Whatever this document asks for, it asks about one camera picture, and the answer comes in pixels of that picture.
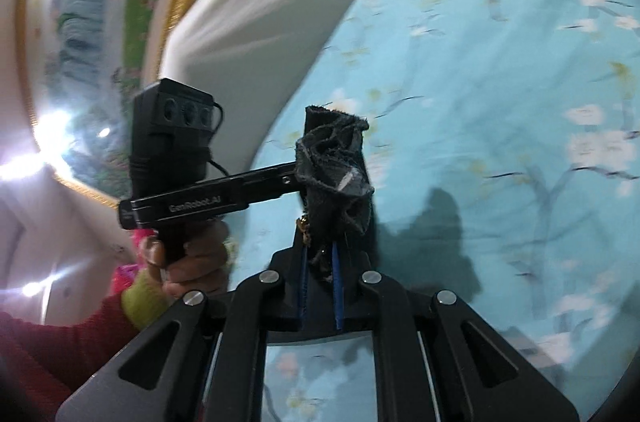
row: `gold frame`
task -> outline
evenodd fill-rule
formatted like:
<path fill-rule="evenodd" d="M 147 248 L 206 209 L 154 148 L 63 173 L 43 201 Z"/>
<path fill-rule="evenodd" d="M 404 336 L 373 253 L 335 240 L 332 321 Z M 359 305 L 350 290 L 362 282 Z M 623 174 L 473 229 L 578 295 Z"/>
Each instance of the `gold frame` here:
<path fill-rule="evenodd" d="M 159 75 L 160 64 L 162 60 L 162 51 L 166 45 L 166 41 L 169 37 L 169 33 L 178 24 L 180 19 L 185 15 L 188 10 L 188 5 L 193 0 L 171 0 L 167 17 L 164 21 L 164 26 L 161 32 L 161 41 L 156 52 L 156 74 Z M 36 126 L 38 119 L 36 116 L 35 107 L 33 105 L 33 96 L 31 95 L 31 87 L 29 82 L 29 75 L 27 71 L 27 58 L 26 58 L 26 18 L 27 18 L 27 0 L 17 0 L 15 9 L 15 38 L 16 38 L 16 56 L 18 66 L 18 80 L 20 83 L 20 91 L 22 93 L 22 100 L 27 110 L 29 120 L 31 123 L 31 131 L 34 133 L 33 128 Z M 100 191 L 93 189 L 85 184 L 70 181 L 53 172 L 55 179 L 64 186 L 72 189 L 84 195 L 88 198 L 96 200 L 103 205 L 109 206 L 112 209 L 117 209 L 118 201 L 113 197 L 105 195 Z"/>

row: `red sleeve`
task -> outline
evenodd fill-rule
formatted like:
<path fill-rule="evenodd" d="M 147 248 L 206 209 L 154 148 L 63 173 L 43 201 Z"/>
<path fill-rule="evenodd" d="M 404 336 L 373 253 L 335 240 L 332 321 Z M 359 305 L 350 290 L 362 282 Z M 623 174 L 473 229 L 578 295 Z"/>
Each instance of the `red sleeve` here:
<path fill-rule="evenodd" d="M 75 326 L 34 325 L 0 312 L 0 333 L 14 339 L 71 391 L 76 391 L 137 335 L 120 305 L 120 294 Z"/>

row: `dark gray fabric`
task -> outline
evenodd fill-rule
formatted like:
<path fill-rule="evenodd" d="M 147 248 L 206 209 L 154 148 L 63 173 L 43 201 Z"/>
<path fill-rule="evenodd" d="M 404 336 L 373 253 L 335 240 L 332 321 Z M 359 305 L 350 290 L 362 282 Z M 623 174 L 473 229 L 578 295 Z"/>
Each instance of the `dark gray fabric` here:
<path fill-rule="evenodd" d="M 312 239 L 364 235 L 372 216 L 373 187 L 362 155 L 364 119 L 306 107 L 305 135 L 296 143 L 296 178 L 306 186 Z"/>

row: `white wall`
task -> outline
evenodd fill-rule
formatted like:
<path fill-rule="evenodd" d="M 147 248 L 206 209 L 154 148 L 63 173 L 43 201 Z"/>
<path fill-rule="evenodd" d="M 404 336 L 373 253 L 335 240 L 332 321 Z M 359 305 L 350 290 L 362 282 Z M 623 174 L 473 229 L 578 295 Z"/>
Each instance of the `white wall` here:
<path fill-rule="evenodd" d="M 36 150 L 18 84 L 15 3 L 0 0 L 0 163 Z M 0 198 L 11 204 L 26 229 L 7 287 L 19 291 L 26 283 L 47 278 L 52 271 L 75 269 L 53 284 L 47 322 L 74 323 L 91 313 L 107 292 L 116 260 L 88 227 L 67 190 L 43 170 L 33 177 L 6 183 Z M 40 320 L 42 295 L 28 299 L 17 292 L 4 297 L 2 308 L 12 315 Z"/>

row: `light blue fabric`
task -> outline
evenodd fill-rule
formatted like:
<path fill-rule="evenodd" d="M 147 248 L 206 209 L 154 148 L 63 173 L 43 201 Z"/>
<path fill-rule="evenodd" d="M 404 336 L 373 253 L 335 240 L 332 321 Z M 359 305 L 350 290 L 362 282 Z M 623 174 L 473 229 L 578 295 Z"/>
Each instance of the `light blue fabric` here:
<path fill-rule="evenodd" d="M 366 116 L 382 272 L 458 292 L 583 420 L 640 341 L 638 5 L 357 0 L 254 164 L 294 160 L 309 104 Z M 243 226 L 236 284 L 290 245 L 299 214 L 287 196 L 230 219 Z M 371 359 L 360 352 L 339 373 Z M 268 386 L 281 380 L 268 368 Z M 357 416 L 375 406 L 361 380 L 354 373 L 340 399 L 327 394 L 304 413 L 291 407 L 311 395 L 297 383 L 277 416 L 373 420 Z"/>

